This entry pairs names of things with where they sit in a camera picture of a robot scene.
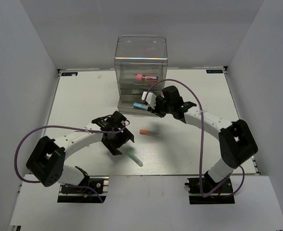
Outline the green capped highlighter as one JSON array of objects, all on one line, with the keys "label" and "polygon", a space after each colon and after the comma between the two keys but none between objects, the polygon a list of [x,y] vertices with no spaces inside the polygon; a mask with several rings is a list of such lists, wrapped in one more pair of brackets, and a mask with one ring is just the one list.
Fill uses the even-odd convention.
[{"label": "green capped highlighter", "polygon": [[143,162],[135,155],[134,149],[128,147],[126,149],[126,155],[133,160],[139,167],[143,166]]}]

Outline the orange capped highlighter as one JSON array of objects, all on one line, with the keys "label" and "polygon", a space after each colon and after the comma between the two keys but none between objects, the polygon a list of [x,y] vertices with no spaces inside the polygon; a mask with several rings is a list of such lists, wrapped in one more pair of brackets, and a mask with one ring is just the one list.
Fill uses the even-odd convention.
[{"label": "orange capped highlighter", "polygon": [[145,129],[140,129],[139,133],[141,135],[147,135],[147,136],[157,136],[158,132],[154,130],[145,130]]}]

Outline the blue capped highlighter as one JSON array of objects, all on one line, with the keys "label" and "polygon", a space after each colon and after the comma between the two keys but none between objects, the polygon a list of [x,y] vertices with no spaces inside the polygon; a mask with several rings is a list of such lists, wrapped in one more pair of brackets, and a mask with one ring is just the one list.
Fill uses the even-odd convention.
[{"label": "blue capped highlighter", "polygon": [[146,111],[148,110],[148,106],[141,103],[134,103],[133,107],[141,110],[146,110]]}]

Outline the clear drawer organizer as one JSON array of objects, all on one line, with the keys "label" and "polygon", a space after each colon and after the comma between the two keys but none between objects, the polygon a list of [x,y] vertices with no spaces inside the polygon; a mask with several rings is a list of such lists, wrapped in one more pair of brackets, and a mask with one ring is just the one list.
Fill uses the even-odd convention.
[{"label": "clear drawer organizer", "polygon": [[155,82],[137,82],[135,76],[143,74],[166,78],[168,54],[165,37],[154,35],[122,35],[117,40],[114,65],[119,92],[118,110],[121,113],[150,115],[146,110],[133,107],[143,103],[142,94],[132,94],[134,89],[147,91]]}]

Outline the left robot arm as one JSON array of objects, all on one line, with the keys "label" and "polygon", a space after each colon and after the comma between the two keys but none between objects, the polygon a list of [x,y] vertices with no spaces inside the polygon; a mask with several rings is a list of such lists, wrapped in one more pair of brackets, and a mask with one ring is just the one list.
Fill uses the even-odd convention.
[{"label": "left robot arm", "polygon": [[65,165],[68,157],[94,143],[101,142],[112,155],[121,155],[120,147],[134,141],[127,129],[128,120],[118,111],[92,120],[84,128],[55,139],[42,137],[30,155],[26,167],[45,187],[55,183],[72,185],[78,192],[89,187],[89,175],[82,168]]}]

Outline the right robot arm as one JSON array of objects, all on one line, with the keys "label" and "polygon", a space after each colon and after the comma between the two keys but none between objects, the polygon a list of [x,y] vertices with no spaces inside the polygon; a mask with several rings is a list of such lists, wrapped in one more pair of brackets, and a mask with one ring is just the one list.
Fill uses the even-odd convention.
[{"label": "right robot arm", "polygon": [[205,187],[216,192],[227,176],[258,152],[248,124],[241,119],[234,122],[222,119],[193,102],[185,102],[175,86],[164,88],[162,93],[162,96],[152,92],[142,94],[149,112],[159,117],[171,114],[176,120],[200,128],[219,141],[220,159],[204,175]]}]

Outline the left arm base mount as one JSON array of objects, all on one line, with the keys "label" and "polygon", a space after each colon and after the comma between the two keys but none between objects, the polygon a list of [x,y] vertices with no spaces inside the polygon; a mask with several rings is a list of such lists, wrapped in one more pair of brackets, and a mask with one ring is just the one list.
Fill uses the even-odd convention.
[{"label": "left arm base mount", "polygon": [[74,204],[101,204],[106,200],[109,177],[90,177],[86,181],[86,188],[76,188],[61,184],[58,194],[58,203]]}]

